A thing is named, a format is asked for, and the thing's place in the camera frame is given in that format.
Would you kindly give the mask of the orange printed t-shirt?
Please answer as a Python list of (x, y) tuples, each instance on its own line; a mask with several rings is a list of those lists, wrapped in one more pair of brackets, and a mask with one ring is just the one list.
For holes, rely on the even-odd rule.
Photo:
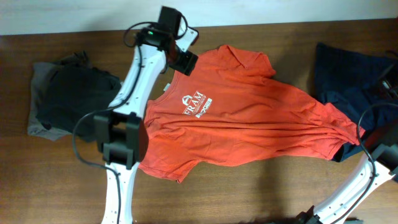
[(330, 160), (362, 128), (331, 103), (274, 79), (261, 52), (222, 45), (199, 56), (191, 75), (175, 72), (147, 104), (149, 147), (140, 169), (182, 182), (199, 163), (242, 164), (279, 156)]

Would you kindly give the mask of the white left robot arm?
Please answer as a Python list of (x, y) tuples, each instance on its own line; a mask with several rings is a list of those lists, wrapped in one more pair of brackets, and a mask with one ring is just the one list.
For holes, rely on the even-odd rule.
[(136, 172), (149, 137), (144, 113), (156, 79), (168, 68), (189, 76), (198, 60), (189, 47), (198, 39), (177, 9), (162, 7), (156, 22), (143, 22), (131, 47), (132, 65), (108, 109), (94, 115), (98, 150), (106, 169), (106, 204), (102, 222), (132, 223), (132, 195)]

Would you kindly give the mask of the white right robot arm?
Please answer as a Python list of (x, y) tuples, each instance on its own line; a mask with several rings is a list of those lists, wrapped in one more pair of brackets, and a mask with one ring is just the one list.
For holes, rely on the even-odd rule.
[(397, 178), (397, 64), (375, 77), (353, 78), (354, 85), (327, 90), (320, 99), (333, 103), (358, 128), (359, 164), (330, 197), (307, 212), (296, 223), (347, 223), (348, 216), (383, 183)]

